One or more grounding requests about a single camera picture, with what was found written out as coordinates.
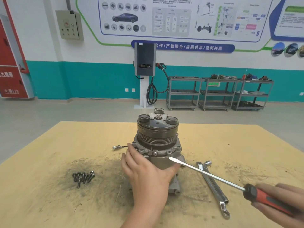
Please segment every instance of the wall display board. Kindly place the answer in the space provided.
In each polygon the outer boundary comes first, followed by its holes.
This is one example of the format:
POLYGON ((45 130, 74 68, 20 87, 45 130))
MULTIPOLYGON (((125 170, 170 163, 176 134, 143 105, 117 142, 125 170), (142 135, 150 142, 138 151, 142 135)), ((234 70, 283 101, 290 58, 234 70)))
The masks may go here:
POLYGON ((76 0, 76 6, 106 45, 214 43, 250 52, 270 39, 304 42, 304 0, 76 0))

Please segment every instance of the teal wall stripe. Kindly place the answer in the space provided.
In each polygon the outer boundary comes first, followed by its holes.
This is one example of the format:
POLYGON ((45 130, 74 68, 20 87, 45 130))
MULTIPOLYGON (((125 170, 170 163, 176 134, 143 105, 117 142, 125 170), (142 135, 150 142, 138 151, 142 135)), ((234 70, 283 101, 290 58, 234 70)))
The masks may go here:
MULTIPOLYGON (((134 75, 132 64, 27 62, 38 98, 139 98, 139 80, 134 75)), ((166 72, 169 76, 198 77, 208 77, 211 74, 237 77, 242 77, 245 73, 252 73, 258 77, 266 75, 275 81, 269 101, 304 101, 304 97, 299 96, 300 92, 304 92, 304 71, 302 70, 168 66, 166 72)), ((156 69, 154 84, 159 91, 163 91, 167 86, 165 75, 159 69, 156 69)), ((193 83, 176 82, 173 88, 193 88, 193 83)), ((248 91, 256 90, 256 88, 257 86, 252 84, 245 87, 248 91)), ((160 94, 158 97, 162 99, 166 98, 166 95, 160 94)))

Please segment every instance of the wooden workbench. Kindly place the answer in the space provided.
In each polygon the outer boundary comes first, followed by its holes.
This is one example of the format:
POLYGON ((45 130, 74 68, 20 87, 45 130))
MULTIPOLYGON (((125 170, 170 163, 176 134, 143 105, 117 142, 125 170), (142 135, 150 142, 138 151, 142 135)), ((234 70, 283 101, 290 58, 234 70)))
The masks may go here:
MULTIPOLYGON (((0 165, 1 227, 119 227, 133 207, 114 145, 133 141, 136 123, 60 122, 0 165), (90 184, 73 172, 94 170, 90 184)), ((283 182, 304 188, 304 154, 257 125, 180 124, 187 163, 212 161, 211 173, 236 184, 283 182)), ((279 227, 219 182, 225 220, 200 173, 179 172, 157 227, 279 227)))

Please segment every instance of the finger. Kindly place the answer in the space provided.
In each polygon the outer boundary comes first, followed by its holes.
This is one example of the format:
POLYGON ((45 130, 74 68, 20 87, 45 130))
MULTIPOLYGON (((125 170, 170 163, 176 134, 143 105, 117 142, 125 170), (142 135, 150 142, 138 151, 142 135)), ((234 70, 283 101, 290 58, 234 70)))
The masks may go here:
POLYGON ((304 190, 295 186, 291 186, 291 185, 287 185, 287 184, 283 184, 283 183, 278 183, 276 184, 276 187, 280 187, 282 189, 286 189, 292 192, 295 192, 297 194, 301 194, 304 195, 304 190))
POLYGON ((268 195, 290 205, 293 206, 300 211, 304 211, 304 196, 297 194, 295 192, 276 187, 276 186, 271 186, 265 183, 259 183, 256 184, 256 187, 259 188, 260 190, 264 191, 268 195))
POLYGON ((142 156, 130 143, 128 143, 128 150, 132 155, 134 161, 139 165, 142 163, 150 163, 144 156, 142 156))
POLYGON ((132 170, 135 170, 138 167, 138 164, 134 161, 132 155, 130 154, 129 149, 127 149, 126 152, 126 162, 132 170))
POLYGON ((262 203, 252 203, 252 206, 261 211, 267 218, 285 228, 303 228, 304 226, 304 222, 283 214, 282 212, 270 206, 264 205, 262 203))
POLYGON ((126 162, 126 155, 123 153, 121 155, 121 168, 123 169, 123 172, 129 177, 131 178, 133 175, 132 170, 130 169, 130 167, 128 166, 127 162, 126 162))
POLYGON ((179 170, 180 168, 180 164, 174 164, 173 166, 170 166, 169 168, 165 169, 165 173, 166 173, 166 177, 167 179, 170 181, 174 175, 177 174, 177 171, 179 170))

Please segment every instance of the tool cart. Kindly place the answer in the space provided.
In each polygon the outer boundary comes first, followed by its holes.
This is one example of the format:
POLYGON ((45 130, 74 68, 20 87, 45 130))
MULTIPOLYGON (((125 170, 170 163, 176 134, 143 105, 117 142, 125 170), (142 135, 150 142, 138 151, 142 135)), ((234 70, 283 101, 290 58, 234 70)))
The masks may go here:
POLYGON ((235 96, 238 97, 238 99, 232 103, 232 108, 234 110, 239 110, 239 109, 250 109, 250 110, 261 110, 265 108, 265 105, 268 101, 268 97, 270 95, 270 92, 272 90, 274 81, 268 80, 268 81, 262 81, 262 80, 242 80, 238 79, 242 83, 242 87, 240 92, 235 92, 235 96), (245 88, 245 84, 259 84, 258 88, 256 91, 248 91, 248 93, 244 93, 243 90, 245 88), (271 84, 270 90, 268 94, 266 93, 258 93, 261 89, 262 84, 271 84), (242 97, 254 97, 253 101, 241 101, 242 97), (263 105, 259 105, 256 102, 256 98, 264 98, 265 102, 263 105))
POLYGON ((203 95, 205 98, 202 102, 199 102, 199 107, 205 111, 206 109, 225 109, 228 111, 231 109, 232 99, 234 98, 236 83, 239 82, 238 79, 211 79, 210 77, 202 77, 203 81, 205 81, 206 89, 201 90, 200 94, 203 95), (226 82, 225 90, 208 90, 210 82, 226 82), (229 84, 233 83, 231 91, 228 90, 229 84), (208 96, 215 96, 215 97, 223 97, 222 101, 208 101, 208 96), (226 97, 230 97, 228 103, 225 102, 226 97))
POLYGON ((183 108, 183 109, 195 109, 199 103, 199 91, 202 87, 202 80, 200 77, 184 77, 184 76, 170 76, 170 87, 167 90, 167 97, 166 97, 166 105, 169 110, 173 108, 183 108), (173 81, 194 81, 193 89, 172 89, 172 82, 173 81), (172 95, 179 95, 179 96, 192 96, 192 100, 172 100, 172 95))

